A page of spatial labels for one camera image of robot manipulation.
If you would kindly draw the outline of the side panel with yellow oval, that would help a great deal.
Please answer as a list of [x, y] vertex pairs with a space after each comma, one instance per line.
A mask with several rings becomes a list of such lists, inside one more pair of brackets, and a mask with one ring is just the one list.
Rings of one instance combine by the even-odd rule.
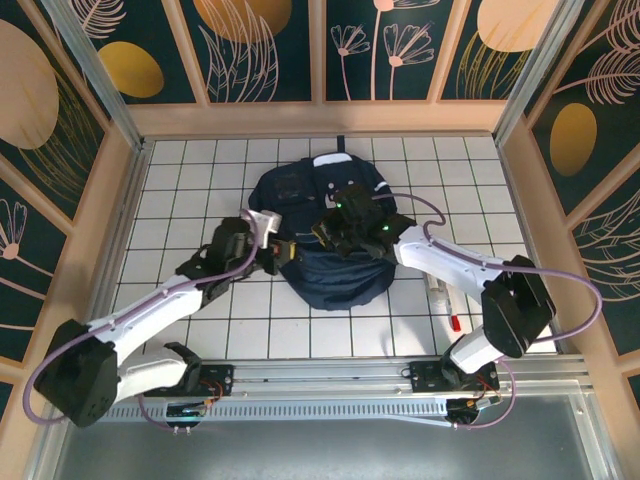
[[609, 0], [532, 133], [566, 214], [640, 143], [640, 0]]

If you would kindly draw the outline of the wall panel with yellow oval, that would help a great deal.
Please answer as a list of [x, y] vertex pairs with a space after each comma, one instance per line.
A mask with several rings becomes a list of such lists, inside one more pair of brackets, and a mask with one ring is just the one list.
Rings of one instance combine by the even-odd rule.
[[127, 104], [193, 103], [162, 0], [68, 0]]

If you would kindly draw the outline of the red capped marker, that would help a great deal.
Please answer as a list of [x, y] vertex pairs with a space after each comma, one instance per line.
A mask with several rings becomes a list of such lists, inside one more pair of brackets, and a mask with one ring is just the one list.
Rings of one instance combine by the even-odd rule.
[[450, 296], [446, 295], [444, 300], [444, 311], [445, 315], [449, 319], [449, 325], [453, 332], [461, 333], [462, 332], [462, 324], [459, 317], [459, 307], [454, 299]]

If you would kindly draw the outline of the side panel with pale circle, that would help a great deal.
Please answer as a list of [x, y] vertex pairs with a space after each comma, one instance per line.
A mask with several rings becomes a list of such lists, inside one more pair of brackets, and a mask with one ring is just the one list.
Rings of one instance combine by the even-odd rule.
[[0, 0], [0, 155], [73, 219], [104, 129], [17, 0]]

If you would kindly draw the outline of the side panel with leaf outline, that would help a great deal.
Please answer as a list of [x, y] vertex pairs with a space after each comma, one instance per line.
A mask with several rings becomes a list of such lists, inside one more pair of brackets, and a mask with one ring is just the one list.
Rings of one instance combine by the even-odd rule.
[[640, 190], [621, 189], [573, 230], [619, 356], [640, 350]]

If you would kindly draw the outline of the navy blue backpack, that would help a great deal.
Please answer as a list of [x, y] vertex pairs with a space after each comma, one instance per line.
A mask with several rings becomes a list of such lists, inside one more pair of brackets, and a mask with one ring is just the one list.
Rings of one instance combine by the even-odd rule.
[[370, 195], [391, 188], [373, 163], [345, 153], [323, 153], [264, 173], [248, 198], [251, 210], [282, 217], [278, 237], [296, 244], [295, 258], [280, 268], [291, 288], [317, 310], [365, 305], [392, 284], [395, 266], [362, 249], [342, 257], [321, 246], [312, 227], [336, 207], [335, 195], [358, 185]]

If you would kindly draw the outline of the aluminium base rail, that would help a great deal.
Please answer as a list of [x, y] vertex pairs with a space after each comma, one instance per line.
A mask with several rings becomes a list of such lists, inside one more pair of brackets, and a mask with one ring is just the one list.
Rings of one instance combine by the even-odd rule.
[[[414, 393], [409, 380], [409, 363], [438, 361], [436, 357], [415, 359], [345, 359], [304, 361], [247, 361], [234, 366], [234, 382], [230, 396], [244, 393], [255, 395], [329, 395], [349, 392], [373, 395], [393, 391]], [[48, 378], [60, 388], [63, 397], [72, 401], [97, 401], [110, 407], [112, 404], [138, 394], [177, 385], [185, 373], [193, 367], [207, 363], [196, 360], [180, 370], [174, 360], [158, 360], [151, 356], [131, 357], [121, 368], [107, 368], [98, 372], [89, 368], [72, 379], [64, 373]], [[572, 355], [527, 355], [522, 359], [500, 360], [495, 363], [500, 390], [509, 384], [542, 382], [549, 389], [565, 383], [577, 384], [587, 391], [592, 382], [584, 361]], [[493, 392], [484, 389], [482, 392]], [[414, 393], [437, 396], [482, 392]]]

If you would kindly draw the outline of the wall panel with orange circle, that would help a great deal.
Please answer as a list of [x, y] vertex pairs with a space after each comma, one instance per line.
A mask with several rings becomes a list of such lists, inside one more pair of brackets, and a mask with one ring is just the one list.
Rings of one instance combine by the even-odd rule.
[[180, 0], [212, 104], [312, 99], [308, 0]]

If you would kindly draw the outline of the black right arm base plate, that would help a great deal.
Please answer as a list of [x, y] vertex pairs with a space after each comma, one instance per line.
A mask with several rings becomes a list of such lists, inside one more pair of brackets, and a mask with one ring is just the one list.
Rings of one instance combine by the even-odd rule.
[[489, 362], [477, 372], [465, 373], [453, 363], [415, 361], [409, 363], [409, 380], [414, 393], [482, 392], [500, 390], [496, 364]]

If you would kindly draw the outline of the black controller board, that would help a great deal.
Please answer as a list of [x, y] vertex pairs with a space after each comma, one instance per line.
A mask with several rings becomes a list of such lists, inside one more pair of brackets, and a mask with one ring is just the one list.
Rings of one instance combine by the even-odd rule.
[[454, 426], [468, 426], [478, 419], [482, 410], [500, 402], [501, 398], [498, 396], [447, 399], [445, 419]]
[[165, 411], [165, 423], [175, 432], [190, 432], [197, 427], [207, 413], [204, 402], [169, 403]]

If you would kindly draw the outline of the aluminium corner post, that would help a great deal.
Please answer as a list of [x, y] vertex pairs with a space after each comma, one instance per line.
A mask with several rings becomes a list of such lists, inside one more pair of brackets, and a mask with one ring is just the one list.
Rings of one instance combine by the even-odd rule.
[[127, 143], [139, 153], [141, 135], [94, 45], [94, 40], [107, 40], [124, 20], [124, 0], [39, 1]]
[[495, 146], [500, 149], [543, 80], [571, 28], [575, 24], [584, 0], [559, 0], [537, 45], [529, 55], [512, 89], [505, 109], [493, 133]]

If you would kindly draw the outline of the wall panel with pale circle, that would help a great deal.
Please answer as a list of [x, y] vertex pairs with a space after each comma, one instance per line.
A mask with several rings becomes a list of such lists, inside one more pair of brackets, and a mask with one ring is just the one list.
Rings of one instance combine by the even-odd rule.
[[557, 0], [471, 0], [441, 99], [505, 101]]

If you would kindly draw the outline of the wall panel with pink flowers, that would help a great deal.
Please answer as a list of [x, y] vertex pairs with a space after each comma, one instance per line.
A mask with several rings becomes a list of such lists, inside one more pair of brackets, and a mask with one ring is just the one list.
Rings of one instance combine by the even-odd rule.
[[453, 0], [326, 0], [325, 100], [428, 96]]

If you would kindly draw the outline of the clear plastic pen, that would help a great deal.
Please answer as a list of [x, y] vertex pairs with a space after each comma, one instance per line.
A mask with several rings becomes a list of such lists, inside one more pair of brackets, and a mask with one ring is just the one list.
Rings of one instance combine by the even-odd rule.
[[424, 274], [427, 298], [432, 315], [450, 316], [452, 313], [446, 284], [431, 274]]

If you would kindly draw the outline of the side panel with single flower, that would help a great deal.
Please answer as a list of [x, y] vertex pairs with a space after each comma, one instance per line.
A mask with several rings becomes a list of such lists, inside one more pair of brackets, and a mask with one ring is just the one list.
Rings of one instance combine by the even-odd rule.
[[0, 179], [0, 362], [24, 361], [65, 242]]

